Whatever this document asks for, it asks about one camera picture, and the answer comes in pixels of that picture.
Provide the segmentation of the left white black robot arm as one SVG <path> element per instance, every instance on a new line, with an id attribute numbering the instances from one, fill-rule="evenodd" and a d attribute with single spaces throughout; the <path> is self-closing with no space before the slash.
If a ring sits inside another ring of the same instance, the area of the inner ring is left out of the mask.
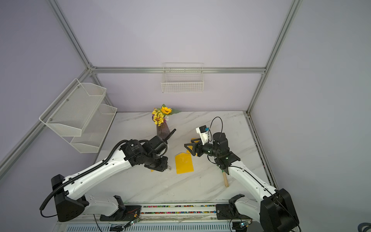
<path id="1" fill-rule="evenodd" d="M 51 199 L 55 201 L 56 217 L 67 222 L 80 215 L 100 215 L 104 221 L 123 221 L 138 218 L 141 208 L 127 209 L 122 198 L 86 196 L 86 193 L 108 178 L 137 165 L 164 172 L 168 169 L 168 140 L 175 133 L 172 130 L 164 139 L 154 136 L 151 140 L 121 140 L 109 155 L 100 162 L 76 174 L 64 177 L 56 175 L 51 179 L 52 192 L 42 202 L 43 212 Z"/>

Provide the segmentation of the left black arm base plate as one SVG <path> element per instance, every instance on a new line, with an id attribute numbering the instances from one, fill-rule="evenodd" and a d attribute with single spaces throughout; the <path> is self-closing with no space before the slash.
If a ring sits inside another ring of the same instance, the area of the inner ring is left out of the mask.
<path id="1" fill-rule="evenodd" d="M 111 216 L 101 215 L 100 221 L 134 221 L 139 218 L 141 209 L 139 205 L 126 205 L 125 210 L 119 209 Z"/>

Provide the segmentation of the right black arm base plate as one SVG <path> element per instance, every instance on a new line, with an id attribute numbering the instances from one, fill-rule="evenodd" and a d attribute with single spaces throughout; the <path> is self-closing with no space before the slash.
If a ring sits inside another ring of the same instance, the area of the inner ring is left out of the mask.
<path id="1" fill-rule="evenodd" d="M 234 206 L 229 204 L 216 204 L 216 217 L 218 220 L 227 220 L 227 219 L 251 219 L 248 216 L 238 213 L 237 209 Z"/>

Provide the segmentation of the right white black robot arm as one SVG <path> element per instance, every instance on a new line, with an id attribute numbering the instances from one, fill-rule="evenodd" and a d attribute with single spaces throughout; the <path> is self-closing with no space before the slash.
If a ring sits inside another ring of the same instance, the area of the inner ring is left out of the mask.
<path id="1" fill-rule="evenodd" d="M 207 133 L 200 136 L 184 145 L 190 154 L 213 157 L 218 168 L 236 179 L 254 197 L 253 202 L 243 195 L 231 199 L 232 206 L 240 215 L 258 221 L 265 232 L 291 232 L 300 227 L 289 192 L 283 188 L 276 189 L 250 171 L 230 150 L 225 133 L 215 133 L 211 143 Z"/>

